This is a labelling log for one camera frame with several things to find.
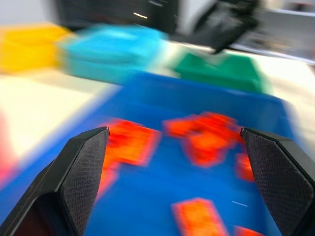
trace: green container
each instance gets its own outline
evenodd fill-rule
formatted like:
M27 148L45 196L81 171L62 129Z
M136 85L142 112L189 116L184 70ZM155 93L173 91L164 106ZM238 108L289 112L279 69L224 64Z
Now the green container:
M219 64L211 62L216 57L217 61L221 60ZM266 92L263 88L266 87L266 81L252 59L246 56L225 54L223 57L209 56L208 60L188 53L173 70L186 80L244 91Z

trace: yellow bin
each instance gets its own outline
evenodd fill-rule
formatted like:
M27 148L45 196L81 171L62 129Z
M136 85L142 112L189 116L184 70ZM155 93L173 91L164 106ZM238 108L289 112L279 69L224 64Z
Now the yellow bin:
M56 43L68 33L49 23L0 28L0 70L13 73L56 65Z

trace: white table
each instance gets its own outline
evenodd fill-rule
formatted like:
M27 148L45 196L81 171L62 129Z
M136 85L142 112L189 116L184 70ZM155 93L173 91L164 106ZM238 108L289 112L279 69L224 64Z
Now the white table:
M148 71L177 76L167 66L180 57L183 47L180 43L167 43L165 53ZM315 153L315 76L312 70L299 61L251 57L269 79L273 95L292 104L293 123ZM93 103L100 92L110 96L118 89L117 85L72 77L53 68L0 76L0 141L4 146L7 140L9 148L2 148L2 152L6 150L6 156L10 156L1 161L29 162L25 156L31 150Z

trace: blue bin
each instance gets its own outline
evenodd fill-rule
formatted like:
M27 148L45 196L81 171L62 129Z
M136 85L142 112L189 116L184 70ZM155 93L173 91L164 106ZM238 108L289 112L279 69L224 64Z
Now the blue bin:
M100 98L84 117L62 127L60 135L37 159L0 192L0 223L34 177L61 151L66 141L112 118L122 118L162 131L162 121L211 111L238 120L240 125L275 132L299 141L292 132L285 104L278 98L213 87L149 73L140 73L112 98ZM96 202L86 236L179 236L171 205L201 197L213 201L224 226L266 236L280 236L254 183L238 179L235 154L208 169L191 165L179 139L163 135L148 167L122 165L119 179Z
M162 49L165 35L141 26L96 25L60 44L67 73L124 84L134 70L148 67Z

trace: yellow container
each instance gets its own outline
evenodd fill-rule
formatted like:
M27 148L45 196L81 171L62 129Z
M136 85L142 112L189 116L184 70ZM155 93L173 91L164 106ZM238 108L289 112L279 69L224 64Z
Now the yellow container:
M56 43L69 31L53 24L0 28L0 69L6 73L57 65Z

